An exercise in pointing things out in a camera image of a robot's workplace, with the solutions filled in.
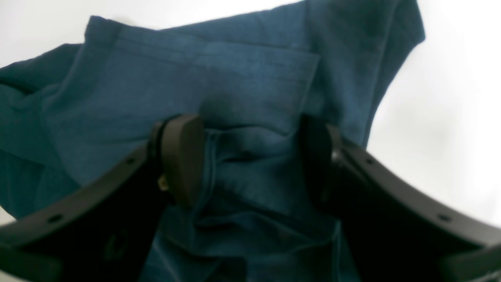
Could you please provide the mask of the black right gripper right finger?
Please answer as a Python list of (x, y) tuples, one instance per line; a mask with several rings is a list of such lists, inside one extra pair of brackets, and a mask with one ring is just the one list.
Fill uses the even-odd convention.
[(304, 115), (299, 144), (310, 199), (341, 221), (362, 282), (500, 281), (500, 228), (410, 186), (325, 120)]

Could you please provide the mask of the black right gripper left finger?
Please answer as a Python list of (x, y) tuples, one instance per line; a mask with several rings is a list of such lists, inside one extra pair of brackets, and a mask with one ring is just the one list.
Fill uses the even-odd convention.
[(193, 207), (204, 124), (158, 123), (145, 146), (65, 199), (1, 228), (1, 270), (29, 282), (135, 282), (165, 208)]

